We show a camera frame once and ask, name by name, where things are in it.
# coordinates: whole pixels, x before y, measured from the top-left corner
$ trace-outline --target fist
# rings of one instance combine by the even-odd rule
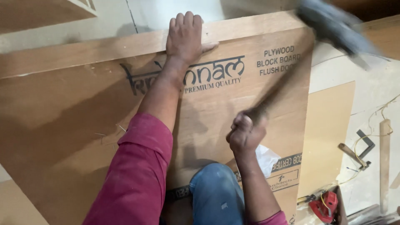
[[[189,66],[202,53],[214,49],[219,43],[201,44],[202,19],[199,15],[187,12],[185,16],[179,13],[170,21],[167,38],[167,56],[181,61]]]
[[[267,118],[263,116],[257,126],[252,120],[240,112],[233,120],[232,132],[226,136],[236,160],[255,157],[255,150],[266,135]]]

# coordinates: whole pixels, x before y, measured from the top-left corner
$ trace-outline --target maroon shirt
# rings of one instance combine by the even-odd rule
[[[138,113],[118,144],[103,187],[83,225],[158,225],[172,134],[156,117]],[[284,213],[279,212],[257,224],[287,223]]]

